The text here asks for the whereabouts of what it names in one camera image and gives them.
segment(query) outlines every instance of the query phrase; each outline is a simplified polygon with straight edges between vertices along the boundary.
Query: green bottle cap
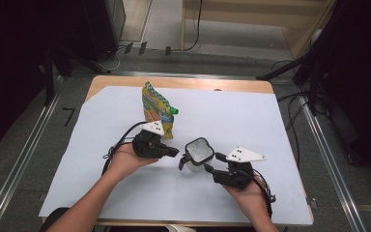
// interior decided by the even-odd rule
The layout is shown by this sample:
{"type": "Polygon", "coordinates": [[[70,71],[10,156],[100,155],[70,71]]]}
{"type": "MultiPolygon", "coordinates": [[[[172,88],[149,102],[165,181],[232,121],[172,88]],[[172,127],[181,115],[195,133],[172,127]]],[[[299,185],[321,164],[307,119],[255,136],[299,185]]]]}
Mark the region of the green bottle cap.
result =
{"type": "Polygon", "coordinates": [[[179,113],[179,110],[176,109],[175,107],[170,107],[170,114],[178,114],[179,113]]]}

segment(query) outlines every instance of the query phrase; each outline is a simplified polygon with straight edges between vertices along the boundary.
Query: person's left hand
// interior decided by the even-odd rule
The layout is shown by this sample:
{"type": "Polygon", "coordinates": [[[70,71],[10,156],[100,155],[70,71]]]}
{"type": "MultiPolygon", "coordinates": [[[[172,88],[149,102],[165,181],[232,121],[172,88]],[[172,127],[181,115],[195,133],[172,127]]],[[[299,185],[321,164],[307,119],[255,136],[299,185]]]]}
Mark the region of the person's left hand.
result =
{"type": "Polygon", "coordinates": [[[146,159],[138,157],[134,153],[132,144],[124,144],[116,151],[105,174],[116,178],[116,181],[121,181],[135,172],[139,167],[157,161],[158,159],[146,159]]]}

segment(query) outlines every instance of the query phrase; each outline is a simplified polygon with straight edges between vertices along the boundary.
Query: snack bag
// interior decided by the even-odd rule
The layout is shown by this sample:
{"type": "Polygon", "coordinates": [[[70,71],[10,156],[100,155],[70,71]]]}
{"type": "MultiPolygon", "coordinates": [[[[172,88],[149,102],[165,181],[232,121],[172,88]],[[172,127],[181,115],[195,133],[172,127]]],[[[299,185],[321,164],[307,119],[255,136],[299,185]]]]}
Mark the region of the snack bag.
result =
{"type": "Polygon", "coordinates": [[[142,89],[142,100],[144,116],[147,122],[161,120],[164,128],[164,138],[173,138],[173,123],[174,115],[179,113],[179,110],[171,107],[168,100],[159,94],[153,88],[150,81],[147,81],[142,89]]]}

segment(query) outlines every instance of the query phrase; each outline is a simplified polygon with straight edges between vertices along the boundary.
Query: white surface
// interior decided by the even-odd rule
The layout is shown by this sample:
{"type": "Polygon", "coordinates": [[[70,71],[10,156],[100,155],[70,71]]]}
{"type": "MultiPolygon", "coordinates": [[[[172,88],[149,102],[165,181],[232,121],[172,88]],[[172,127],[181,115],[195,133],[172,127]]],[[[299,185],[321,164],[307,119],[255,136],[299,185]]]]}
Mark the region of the white surface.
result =
{"type": "MultiPolygon", "coordinates": [[[[205,137],[216,152],[228,154],[242,146],[266,156],[266,160],[252,165],[276,195],[272,221],[312,224],[274,94],[157,90],[180,110],[174,121],[174,139],[163,141],[180,153],[126,178],[113,190],[100,218],[248,222],[211,174],[178,169],[185,145],[205,137]]],[[[139,87],[107,87],[83,105],[40,217],[71,206],[89,190],[100,177],[103,155],[132,125],[144,120],[142,110],[139,87]]],[[[225,169],[226,164],[213,159],[212,166],[225,169]]]]}

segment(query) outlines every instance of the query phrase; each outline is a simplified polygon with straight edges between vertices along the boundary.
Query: white tracker marker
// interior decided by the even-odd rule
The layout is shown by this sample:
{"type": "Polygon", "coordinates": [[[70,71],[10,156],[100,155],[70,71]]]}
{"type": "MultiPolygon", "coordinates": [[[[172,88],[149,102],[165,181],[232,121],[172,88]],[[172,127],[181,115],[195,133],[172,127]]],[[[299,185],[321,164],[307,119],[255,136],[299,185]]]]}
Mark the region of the white tracker marker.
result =
{"type": "Polygon", "coordinates": [[[266,160],[265,156],[259,155],[258,153],[249,151],[243,147],[237,147],[227,156],[227,160],[234,162],[248,162],[257,160],[266,160]]]}
{"type": "Polygon", "coordinates": [[[159,135],[164,135],[161,121],[154,121],[147,124],[140,125],[140,128],[145,131],[153,132],[159,135]]]}

